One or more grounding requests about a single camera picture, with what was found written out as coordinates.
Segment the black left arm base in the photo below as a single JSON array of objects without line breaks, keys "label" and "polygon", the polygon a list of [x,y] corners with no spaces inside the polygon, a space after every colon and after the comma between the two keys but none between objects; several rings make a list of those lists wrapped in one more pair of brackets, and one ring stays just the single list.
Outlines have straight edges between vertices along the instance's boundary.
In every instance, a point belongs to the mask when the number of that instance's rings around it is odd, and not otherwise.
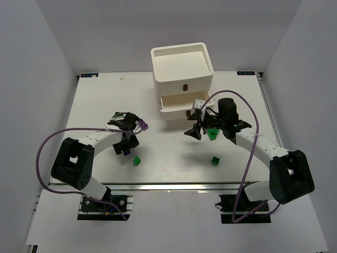
[{"label": "black left arm base", "polygon": [[133,208],[133,196],[113,193],[108,203],[93,201],[87,196],[81,197],[77,220],[80,221],[127,221]]}]

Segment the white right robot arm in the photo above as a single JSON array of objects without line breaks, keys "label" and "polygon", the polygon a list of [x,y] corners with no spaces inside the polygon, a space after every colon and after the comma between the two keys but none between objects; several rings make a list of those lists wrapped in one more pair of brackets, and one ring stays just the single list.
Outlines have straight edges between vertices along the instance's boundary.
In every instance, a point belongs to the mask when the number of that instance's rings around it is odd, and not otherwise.
[{"label": "white right robot arm", "polygon": [[264,163],[269,169],[269,179],[258,181],[243,188],[250,202],[276,200],[284,205],[314,191],[315,185],[306,155],[300,151],[289,151],[256,134],[253,127],[239,119],[232,98],[218,101],[218,112],[209,114],[203,100],[195,100],[192,129],[185,135],[201,139],[201,131],[219,129],[223,135]]}]

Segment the white three-drawer storage box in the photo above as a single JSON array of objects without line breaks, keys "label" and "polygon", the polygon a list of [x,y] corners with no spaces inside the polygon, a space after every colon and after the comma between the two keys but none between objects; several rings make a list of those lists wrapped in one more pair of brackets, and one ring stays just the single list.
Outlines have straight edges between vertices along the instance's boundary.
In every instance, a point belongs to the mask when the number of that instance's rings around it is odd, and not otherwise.
[{"label": "white three-drawer storage box", "polygon": [[161,96],[210,92],[214,70],[204,43],[155,47],[151,59],[158,110]]}]

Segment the white drawer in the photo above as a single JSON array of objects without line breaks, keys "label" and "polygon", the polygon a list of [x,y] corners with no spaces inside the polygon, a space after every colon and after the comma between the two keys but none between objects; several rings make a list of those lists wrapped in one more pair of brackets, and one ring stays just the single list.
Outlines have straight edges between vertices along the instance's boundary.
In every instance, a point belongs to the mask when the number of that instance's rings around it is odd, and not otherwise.
[{"label": "white drawer", "polygon": [[161,119],[186,119],[193,113],[193,105],[196,99],[206,101],[209,97],[209,91],[161,96],[159,106]]}]

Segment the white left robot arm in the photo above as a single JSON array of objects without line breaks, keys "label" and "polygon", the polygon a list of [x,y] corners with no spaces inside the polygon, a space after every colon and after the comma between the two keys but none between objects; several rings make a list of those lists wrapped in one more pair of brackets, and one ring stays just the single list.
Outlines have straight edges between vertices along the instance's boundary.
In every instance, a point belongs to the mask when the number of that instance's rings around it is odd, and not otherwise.
[{"label": "white left robot arm", "polygon": [[94,158],[112,147],[117,155],[126,155],[139,145],[135,135],[140,118],[130,112],[116,112],[106,128],[81,139],[66,138],[59,149],[51,176],[80,193],[99,201],[108,201],[111,190],[92,176]]}]

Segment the purple lego plate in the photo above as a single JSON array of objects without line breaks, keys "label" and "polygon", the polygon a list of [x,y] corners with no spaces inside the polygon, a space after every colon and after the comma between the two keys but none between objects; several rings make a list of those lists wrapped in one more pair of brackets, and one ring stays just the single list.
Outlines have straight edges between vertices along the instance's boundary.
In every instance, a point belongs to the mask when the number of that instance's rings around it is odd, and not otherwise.
[{"label": "purple lego plate", "polygon": [[148,129],[148,124],[143,119],[139,119],[138,124],[143,131]]}]

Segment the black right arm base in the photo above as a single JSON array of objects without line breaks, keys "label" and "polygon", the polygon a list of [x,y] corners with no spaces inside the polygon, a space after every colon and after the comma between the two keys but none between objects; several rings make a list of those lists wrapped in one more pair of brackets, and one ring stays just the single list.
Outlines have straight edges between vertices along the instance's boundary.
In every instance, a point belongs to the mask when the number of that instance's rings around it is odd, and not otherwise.
[{"label": "black right arm base", "polygon": [[[232,213],[234,208],[234,202],[236,199],[235,194],[222,194],[219,195],[220,201],[215,204],[215,207],[220,210],[221,213],[221,223],[222,224],[233,224]],[[252,209],[256,208],[258,205],[263,203],[263,201],[250,202],[245,199],[244,196],[240,196],[237,209],[235,212],[235,220],[239,219],[241,216],[245,215]],[[242,224],[258,224],[258,223],[271,223],[271,218],[269,213],[269,205],[264,204],[255,213],[250,214],[243,220],[239,221]]]}]

